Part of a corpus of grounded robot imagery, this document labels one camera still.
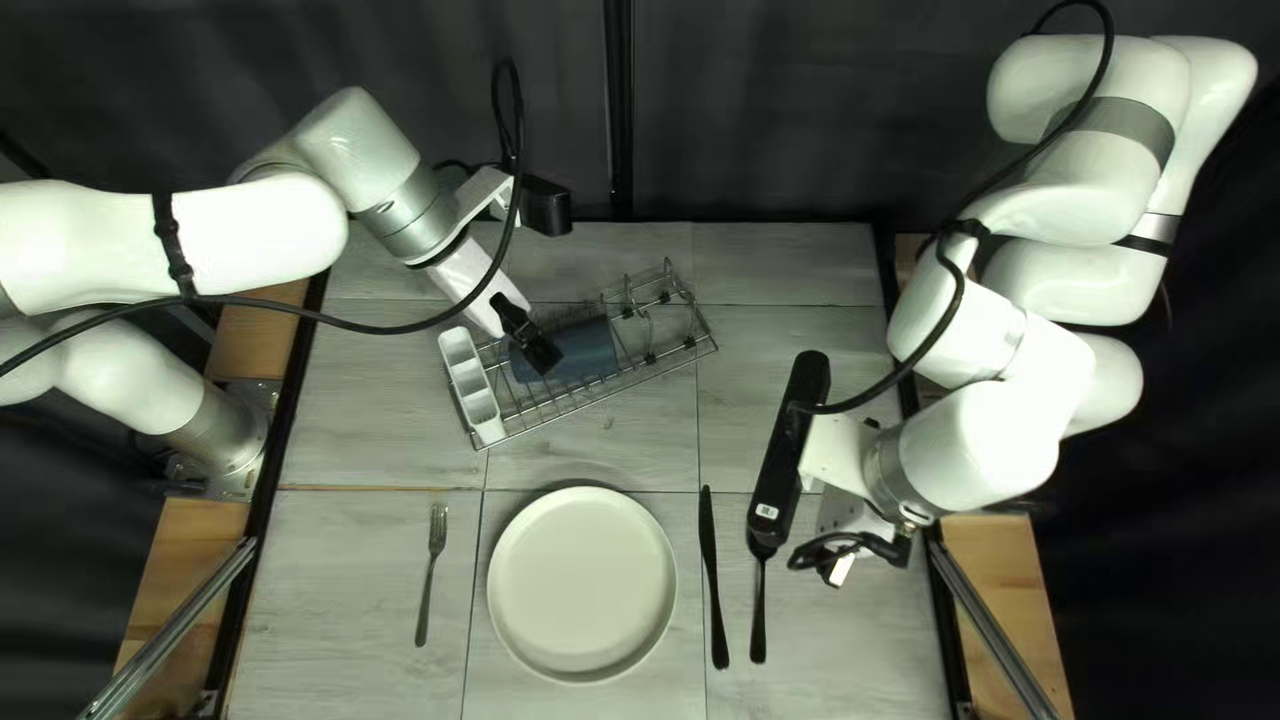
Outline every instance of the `black spoon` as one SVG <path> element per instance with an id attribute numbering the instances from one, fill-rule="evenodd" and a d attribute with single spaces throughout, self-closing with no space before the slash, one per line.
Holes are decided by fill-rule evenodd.
<path id="1" fill-rule="evenodd" d="M 767 547 L 755 539 L 755 536 L 746 533 L 746 547 L 755 556 L 755 611 L 751 614 L 751 662 L 764 664 L 764 561 L 773 557 L 778 551 L 776 547 Z"/>

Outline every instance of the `black knife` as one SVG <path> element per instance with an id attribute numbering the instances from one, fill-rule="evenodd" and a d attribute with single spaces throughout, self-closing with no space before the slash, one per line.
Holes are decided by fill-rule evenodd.
<path id="1" fill-rule="evenodd" d="M 724 618 L 719 610 L 719 579 L 716 575 L 716 518 L 712 515 L 712 488 L 703 486 L 698 497 L 698 541 L 707 565 L 707 583 L 712 588 L 712 665 L 728 667 L 728 641 L 724 639 Z"/>

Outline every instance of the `blue sponge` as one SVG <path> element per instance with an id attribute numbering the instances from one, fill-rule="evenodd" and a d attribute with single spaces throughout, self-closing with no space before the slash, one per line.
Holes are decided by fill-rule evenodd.
<path id="1" fill-rule="evenodd" d="M 518 347 L 511 347 L 511 372 L 521 383 L 556 380 L 571 383 L 580 378 L 611 375 L 618 372 L 618 355 L 613 348 L 613 333 L 604 316 L 564 325 L 552 333 L 552 341 L 564 352 L 547 375 L 539 375 Z"/>

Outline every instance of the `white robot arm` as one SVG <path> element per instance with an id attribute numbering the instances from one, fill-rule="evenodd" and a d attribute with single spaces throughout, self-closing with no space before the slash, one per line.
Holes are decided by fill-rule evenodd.
<path id="1" fill-rule="evenodd" d="M 518 104 L 513 68 L 512 83 Z M 508 231 L 518 223 L 511 208 L 513 178 L 483 168 L 456 192 L 442 191 L 417 150 L 362 88 L 346 88 L 321 102 L 232 179 L 234 184 L 175 193 L 169 201 L 183 260 L 201 296 L 328 268 L 347 241 L 349 211 L 397 259 L 410 268 L 426 266 L 456 302 L 479 292 L 462 311 L 493 337 L 506 334 L 503 324 L 513 316 L 527 320 L 521 315 L 527 300 L 500 270 L 483 291 L 475 290 L 493 261 L 467 234 L 467 223 L 485 208 L 509 214 Z M 163 215 L 154 202 L 154 196 L 59 181 L 0 184 L 0 361 L 15 363 L 17 354 L 46 337 L 42 325 L 26 316 L 180 293 L 157 237 Z M 499 301 L 492 305 L 494 297 Z M 95 315 L 65 315 L 50 332 Z M 536 334 L 530 327 L 522 332 Z M 541 357 L 554 363 L 558 355 Z M 228 478 L 251 475 L 261 462 L 265 415 L 206 383 L 124 320 L 105 322 L 17 365 L 0 377 L 0 405 L 52 387 L 160 437 L 224 487 L 236 484 Z"/>
<path id="2" fill-rule="evenodd" d="M 334 94 L 232 176 L 236 184 L 179 192 L 173 217 L 201 295 L 228 295 L 319 273 L 347 242 L 352 213 L 406 265 L 426 268 L 453 301 L 489 269 L 466 234 L 490 204 L 509 201 L 512 178 L 484 168 L 457 193 L 364 88 Z M 60 181 L 0 184 L 0 318 L 92 302 L 177 296 L 147 195 L 100 192 Z M 489 299 L 529 302 L 500 270 L 465 311 L 493 337 Z"/>
<path id="3" fill-rule="evenodd" d="M 1056 127 L 1094 72 L 1100 44 L 1097 36 L 1039 35 L 1015 42 L 987 94 L 1001 137 L 1037 142 Z M 1147 309 L 1165 255 L 1126 240 L 1172 242 L 1196 173 L 1254 76 L 1253 56 L 1231 42 L 1115 38 L 1082 119 L 1020 178 L 959 214 L 978 223 L 961 227 L 1018 240 L 996 252 L 980 284 L 965 278 L 950 324 L 915 365 L 954 392 L 883 430 L 854 413 L 812 418 L 797 470 L 806 488 L 833 486 L 819 511 L 824 530 L 888 541 L 947 512 L 1024 495 L 1052 474 L 1064 437 L 1137 405 L 1142 368 L 1133 351 L 1055 320 L 1111 325 Z M 968 272 L 978 241 L 960 231 L 940 242 Z M 890 322 L 888 348 L 899 360 L 920 347 L 954 296 L 955 278 L 934 250 L 922 254 Z M 850 507 L 845 493 L 874 512 L 836 510 Z"/>

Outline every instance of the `white plate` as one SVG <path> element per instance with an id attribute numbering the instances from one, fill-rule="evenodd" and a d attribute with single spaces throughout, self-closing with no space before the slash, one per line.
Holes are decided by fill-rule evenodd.
<path id="1" fill-rule="evenodd" d="M 662 639 L 676 609 L 676 556 L 639 502 L 572 487 L 507 525 L 488 587 L 494 630 L 517 662 L 552 680 L 595 683 Z"/>

